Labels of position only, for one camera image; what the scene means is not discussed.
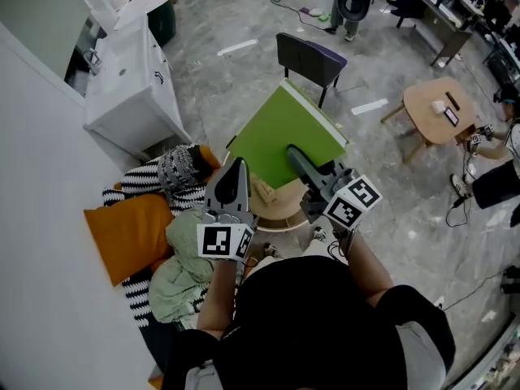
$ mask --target phone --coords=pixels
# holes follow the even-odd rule
[[[444,114],[446,115],[446,117],[448,117],[448,120],[451,122],[451,124],[453,124],[453,126],[457,126],[458,117],[455,115],[451,108],[448,107],[446,110],[444,110]]]

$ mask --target white cabinet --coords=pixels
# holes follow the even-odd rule
[[[136,19],[96,44],[100,72],[89,77],[85,127],[138,158],[143,150],[177,134],[191,142],[163,51],[148,29],[148,17]]]

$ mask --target orange pillow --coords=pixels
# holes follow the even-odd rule
[[[171,252],[166,227],[173,215],[162,196],[141,195],[84,216],[114,286]]]
[[[211,149],[208,146],[199,145],[199,150],[201,152],[201,156],[208,165],[210,165],[213,169],[220,169],[219,160],[213,155]]]

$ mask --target black shirt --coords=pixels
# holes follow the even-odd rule
[[[244,282],[236,296],[235,319],[220,342],[201,331],[180,334],[163,388],[184,389],[187,370],[212,359],[226,390],[406,390],[396,325],[412,321],[430,336],[447,372],[455,354],[448,322],[415,289],[392,288],[374,308],[346,265],[319,256],[290,258]],[[192,356],[196,360],[189,362]]]

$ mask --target light green cloth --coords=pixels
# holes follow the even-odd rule
[[[166,228],[168,243],[175,256],[164,262],[149,284],[149,306],[154,317],[169,323],[194,313],[193,301],[201,295],[213,275],[213,266],[198,257],[197,224],[202,221],[200,209],[182,212]]]

